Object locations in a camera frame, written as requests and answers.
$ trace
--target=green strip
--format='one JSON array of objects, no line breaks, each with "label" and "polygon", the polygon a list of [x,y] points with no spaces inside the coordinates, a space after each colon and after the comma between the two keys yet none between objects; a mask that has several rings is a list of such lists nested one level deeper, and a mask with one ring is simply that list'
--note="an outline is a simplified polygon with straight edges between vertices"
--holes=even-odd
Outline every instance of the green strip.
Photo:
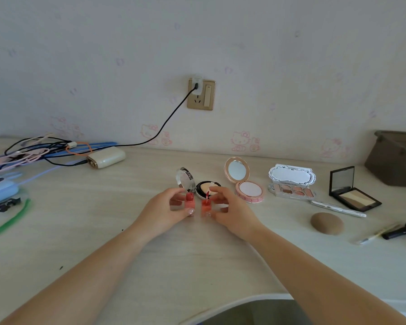
[{"label": "green strip", "polygon": [[2,232],[4,232],[6,229],[8,229],[9,227],[11,227],[13,224],[15,224],[18,220],[20,220],[27,213],[27,209],[28,209],[30,202],[31,202],[30,198],[27,198],[24,203],[24,207],[21,209],[21,211],[16,213],[15,217],[9,219],[7,222],[5,222],[4,224],[2,224],[0,226],[0,234]]}]

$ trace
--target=white power bank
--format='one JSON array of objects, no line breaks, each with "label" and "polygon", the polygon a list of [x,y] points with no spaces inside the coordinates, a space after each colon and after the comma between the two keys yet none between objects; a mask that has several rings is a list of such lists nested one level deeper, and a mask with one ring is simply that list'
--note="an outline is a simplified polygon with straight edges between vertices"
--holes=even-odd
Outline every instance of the white power bank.
[{"label": "white power bank", "polygon": [[123,161],[125,158],[126,154],[123,150],[112,146],[89,154],[87,156],[87,161],[93,168],[103,169],[112,164]]}]

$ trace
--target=black square compact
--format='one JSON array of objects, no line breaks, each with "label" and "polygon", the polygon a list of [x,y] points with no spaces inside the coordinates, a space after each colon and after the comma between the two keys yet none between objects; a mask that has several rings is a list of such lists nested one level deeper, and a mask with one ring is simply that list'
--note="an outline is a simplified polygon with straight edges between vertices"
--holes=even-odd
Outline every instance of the black square compact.
[{"label": "black square compact", "polygon": [[365,212],[381,205],[377,199],[353,187],[355,167],[330,172],[330,196],[352,210]]}]

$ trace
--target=desk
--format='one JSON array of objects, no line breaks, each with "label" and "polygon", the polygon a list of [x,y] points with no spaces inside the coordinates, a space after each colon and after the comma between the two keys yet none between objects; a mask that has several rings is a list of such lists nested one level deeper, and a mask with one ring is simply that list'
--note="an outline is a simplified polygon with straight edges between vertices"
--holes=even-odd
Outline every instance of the desk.
[{"label": "desk", "polygon": [[[0,146],[11,141],[0,139]],[[228,155],[124,150],[127,158],[108,168],[55,169],[25,185],[33,200],[31,209],[0,235],[0,320],[129,226],[152,196],[176,185],[178,168],[190,170],[196,182],[215,180],[234,189],[224,175]],[[244,159],[251,170],[250,180],[264,187],[270,182],[268,170],[276,163],[310,167],[316,174],[317,200],[338,203],[328,196],[329,174],[342,165]],[[21,169],[24,176],[15,181],[51,167],[45,161],[25,166]],[[366,219],[337,214],[346,227],[337,237],[311,227],[311,215],[324,209],[307,202],[267,192],[265,200],[251,208],[273,231],[406,312],[406,236],[378,239],[365,246],[350,243],[391,222],[406,221],[406,188],[386,186],[362,166],[356,168],[355,186],[383,205],[367,212]],[[241,299],[265,298],[291,299],[247,243],[212,219],[196,216],[144,248],[97,324],[177,324]]]}]

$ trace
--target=person's left hand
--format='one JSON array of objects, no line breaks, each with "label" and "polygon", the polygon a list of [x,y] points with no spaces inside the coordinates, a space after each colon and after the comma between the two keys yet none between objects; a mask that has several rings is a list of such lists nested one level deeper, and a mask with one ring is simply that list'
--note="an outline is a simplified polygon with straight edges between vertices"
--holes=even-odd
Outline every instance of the person's left hand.
[{"label": "person's left hand", "polygon": [[132,224],[138,227],[139,232],[145,235],[146,241],[165,233],[182,219],[192,215],[194,209],[170,210],[170,205],[182,205],[185,200],[184,188],[168,188],[151,198]]}]

